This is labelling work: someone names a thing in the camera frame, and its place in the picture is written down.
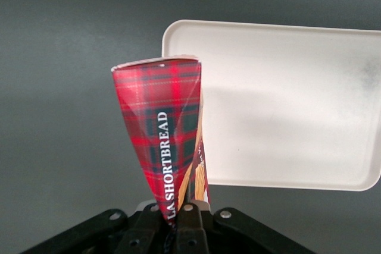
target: white tray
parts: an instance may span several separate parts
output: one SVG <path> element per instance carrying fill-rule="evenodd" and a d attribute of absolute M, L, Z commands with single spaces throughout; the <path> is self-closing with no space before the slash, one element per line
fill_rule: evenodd
<path fill-rule="evenodd" d="M 211 184 L 365 190 L 381 173 L 381 32 L 181 20 L 202 61 Z"/>

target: gray background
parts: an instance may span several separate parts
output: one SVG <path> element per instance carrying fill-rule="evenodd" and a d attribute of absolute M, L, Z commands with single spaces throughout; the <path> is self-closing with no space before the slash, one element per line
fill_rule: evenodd
<path fill-rule="evenodd" d="M 380 2 L 0 0 L 0 252 L 20 252 L 108 208 L 132 214 L 152 198 L 110 68 L 160 56 L 172 22 L 381 30 Z M 210 193 L 214 211 L 238 208 L 318 253 L 381 251 L 380 183 L 365 192 Z"/>

